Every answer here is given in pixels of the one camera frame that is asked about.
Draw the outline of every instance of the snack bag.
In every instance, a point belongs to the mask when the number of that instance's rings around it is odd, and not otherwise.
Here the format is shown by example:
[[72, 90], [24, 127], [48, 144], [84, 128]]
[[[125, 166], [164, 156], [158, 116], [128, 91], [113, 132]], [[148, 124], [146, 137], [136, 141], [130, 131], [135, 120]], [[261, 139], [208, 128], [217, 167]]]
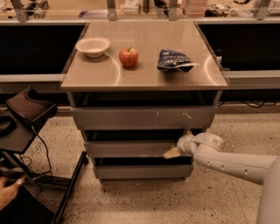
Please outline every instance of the snack bag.
[[162, 71], [179, 71], [187, 73], [192, 67], [197, 66], [183, 53], [171, 49], [163, 49], [159, 54], [157, 69]]

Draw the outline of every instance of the red apple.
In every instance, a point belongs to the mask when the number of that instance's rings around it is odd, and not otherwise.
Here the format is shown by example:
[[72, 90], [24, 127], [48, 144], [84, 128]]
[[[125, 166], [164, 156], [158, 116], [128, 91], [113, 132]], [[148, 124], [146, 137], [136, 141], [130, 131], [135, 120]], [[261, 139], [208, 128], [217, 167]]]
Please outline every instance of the red apple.
[[133, 67], [138, 58], [137, 50], [132, 47], [124, 47], [119, 53], [119, 59], [124, 67]]

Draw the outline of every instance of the drawer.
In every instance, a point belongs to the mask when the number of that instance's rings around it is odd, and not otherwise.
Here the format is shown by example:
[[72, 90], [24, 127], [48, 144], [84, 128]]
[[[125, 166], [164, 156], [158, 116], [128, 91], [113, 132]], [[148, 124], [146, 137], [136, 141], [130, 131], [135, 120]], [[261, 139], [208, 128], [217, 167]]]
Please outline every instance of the drawer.
[[216, 107], [72, 108], [79, 130], [201, 129], [210, 127]]
[[185, 179], [193, 171], [191, 157], [104, 158], [94, 167], [98, 179]]
[[94, 158], [162, 157], [183, 135], [183, 129], [89, 131], [84, 145]]
[[175, 143], [173, 141], [111, 141], [85, 142], [92, 158], [152, 158], [162, 157]]
[[192, 164], [94, 167], [97, 179], [186, 179], [192, 172]]

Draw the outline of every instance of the white bowl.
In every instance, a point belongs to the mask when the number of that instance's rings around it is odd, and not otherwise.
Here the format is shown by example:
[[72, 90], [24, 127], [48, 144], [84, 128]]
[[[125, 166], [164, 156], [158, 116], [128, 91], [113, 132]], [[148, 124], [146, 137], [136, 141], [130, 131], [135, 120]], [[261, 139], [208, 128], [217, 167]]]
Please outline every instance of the white bowl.
[[110, 47], [110, 41], [107, 38], [83, 38], [76, 44], [79, 52], [85, 53], [89, 58], [101, 57]]

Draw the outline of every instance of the gray surface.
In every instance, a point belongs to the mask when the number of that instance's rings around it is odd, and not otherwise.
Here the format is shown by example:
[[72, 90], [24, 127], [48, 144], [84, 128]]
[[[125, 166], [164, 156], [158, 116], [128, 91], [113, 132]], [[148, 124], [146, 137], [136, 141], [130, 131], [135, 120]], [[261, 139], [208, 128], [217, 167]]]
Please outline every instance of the gray surface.
[[[62, 82], [63, 90], [219, 90], [228, 87], [193, 21], [92, 21], [85, 37], [96, 36], [109, 39], [111, 47], [98, 59], [89, 59], [77, 52]], [[137, 65], [130, 69], [124, 68], [118, 59], [121, 49], [127, 46], [136, 48], [139, 53]], [[182, 52], [199, 65], [188, 73], [159, 71], [158, 56], [164, 48]]]

